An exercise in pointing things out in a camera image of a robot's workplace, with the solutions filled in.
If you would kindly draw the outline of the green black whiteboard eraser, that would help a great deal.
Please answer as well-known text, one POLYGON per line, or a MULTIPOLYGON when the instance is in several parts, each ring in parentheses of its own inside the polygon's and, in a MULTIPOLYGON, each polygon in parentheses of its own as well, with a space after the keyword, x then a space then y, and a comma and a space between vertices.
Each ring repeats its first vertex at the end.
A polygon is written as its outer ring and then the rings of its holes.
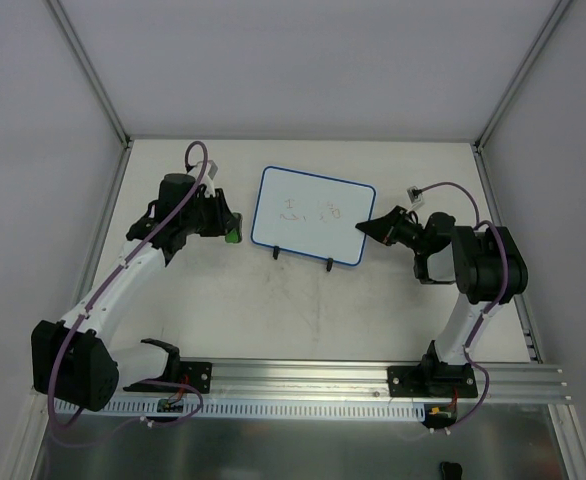
POLYGON ((224 239, 227 244, 240 244, 242 242, 243 216, 239 212, 233 212, 227 223, 227 232, 224 239))

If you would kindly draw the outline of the blue framed whiteboard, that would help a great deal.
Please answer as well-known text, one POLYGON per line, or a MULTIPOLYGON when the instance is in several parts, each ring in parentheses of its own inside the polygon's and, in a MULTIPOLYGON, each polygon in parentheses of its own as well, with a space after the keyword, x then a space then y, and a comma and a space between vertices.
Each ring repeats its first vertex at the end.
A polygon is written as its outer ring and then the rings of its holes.
POLYGON ((355 267, 377 192, 368 184, 268 166, 261 176, 251 228, 254 244, 355 267))

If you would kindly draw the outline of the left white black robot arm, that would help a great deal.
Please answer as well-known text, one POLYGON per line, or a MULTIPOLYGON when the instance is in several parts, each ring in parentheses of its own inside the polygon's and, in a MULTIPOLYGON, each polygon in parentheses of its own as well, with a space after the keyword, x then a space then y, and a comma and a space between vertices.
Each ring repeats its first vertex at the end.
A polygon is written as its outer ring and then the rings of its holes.
POLYGON ((96 412, 118 390, 197 393, 210 374, 188 366, 178 347, 151 338, 118 351, 110 345, 134 297, 169 266, 189 236, 238 243, 241 225, 208 168, 165 175, 101 284, 60 320, 42 320, 34 328, 33 383, 48 406, 62 400, 96 412))

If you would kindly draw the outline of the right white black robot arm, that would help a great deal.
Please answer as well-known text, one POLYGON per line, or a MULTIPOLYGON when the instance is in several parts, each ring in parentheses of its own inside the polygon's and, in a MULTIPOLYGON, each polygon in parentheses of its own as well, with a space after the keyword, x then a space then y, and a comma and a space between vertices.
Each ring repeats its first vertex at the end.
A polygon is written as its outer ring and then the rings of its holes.
POLYGON ((528 268, 508 228, 488 221, 476 228, 458 225, 444 212, 421 224, 414 213, 397 206, 356 229, 385 246, 399 243, 410 249, 421 284, 454 285, 458 291, 444 329, 419 363, 387 368, 390 396, 477 397, 472 352, 490 318, 528 285, 528 268))

